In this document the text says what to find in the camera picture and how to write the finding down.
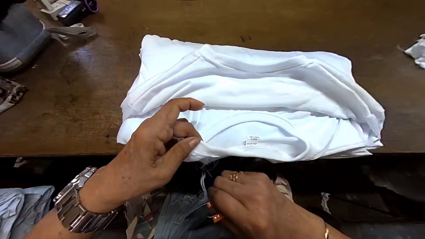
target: hand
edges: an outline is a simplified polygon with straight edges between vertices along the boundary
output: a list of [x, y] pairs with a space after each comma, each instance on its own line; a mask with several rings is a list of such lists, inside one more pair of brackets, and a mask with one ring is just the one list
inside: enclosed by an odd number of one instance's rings
[[287, 199], [262, 173], [243, 172], [231, 181], [223, 171], [208, 189], [214, 207], [240, 238], [324, 239], [325, 226], [316, 215]]
[[[168, 101], [132, 134], [123, 150], [100, 168], [80, 191], [82, 204], [93, 212], [108, 212], [128, 199], [167, 184], [177, 168], [201, 141], [181, 111], [197, 111], [203, 103], [192, 98]], [[166, 152], [173, 138], [180, 140]]]

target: tabletop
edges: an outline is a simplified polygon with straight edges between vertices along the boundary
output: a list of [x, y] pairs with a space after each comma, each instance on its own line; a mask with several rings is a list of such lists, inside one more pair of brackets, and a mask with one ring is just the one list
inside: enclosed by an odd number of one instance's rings
[[386, 110], [385, 146], [376, 152], [425, 151], [425, 69], [402, 51], [425, 33], [424, 1], [104, 0], [99, 7], [83, 20], [96, 37], [68, 47], [52, 42], [26, 71], [8, 77], [29, 91], [0, 114], [0, 156], [117, 154], [120, 104], [138, 74], [146, 34], [345, 56], [356, 81]]

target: white cloth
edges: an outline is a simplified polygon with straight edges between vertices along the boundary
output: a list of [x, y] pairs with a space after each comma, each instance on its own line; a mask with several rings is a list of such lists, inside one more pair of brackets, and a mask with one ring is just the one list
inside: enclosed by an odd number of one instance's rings
[[[181, 112], [203, 142], [186, 161], [226, 156], [272, 162], [370, 154], [382, 146], [384, 110], [355, 81], [351, 62], [328, 52], [275, 52], [184, 43], [146, 35], [139, 75], [121, 104], [117, 142], [168, 100], [192, 97]], [[248, 144], [249, 136], [257, 137]]]
[[22, 239], [47, 214], [53, 186], [0, 189], [0, 239]]
[[418, 42], [404, 52], [412, 56], [415, 59], [415, 63], [425, 69], [425, 34], [419, 37]]

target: white t-shirt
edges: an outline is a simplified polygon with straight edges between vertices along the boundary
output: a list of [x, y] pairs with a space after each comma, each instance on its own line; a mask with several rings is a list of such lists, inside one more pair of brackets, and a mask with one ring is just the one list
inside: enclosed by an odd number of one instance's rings
[[275, 52], [183, 43], [146, 35], [142, 65], [121, 108], [117, 141], [168, 100], [192, 97], [181, 112], [203, 142], [186, 161], [226, 156], [272, 162], [352, 157], [382, 146], [384, 110], [354, 81], [351, 62], [328, 52]]

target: care label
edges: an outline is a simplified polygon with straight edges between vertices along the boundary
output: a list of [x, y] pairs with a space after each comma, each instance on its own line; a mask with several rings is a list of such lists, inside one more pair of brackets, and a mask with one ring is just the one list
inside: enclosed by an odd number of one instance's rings
[[256, 145], [256, 144], [258, 144], [259, 141], [260, 141], [259, 136], [247, 136], [245, 146], [246, 145]]

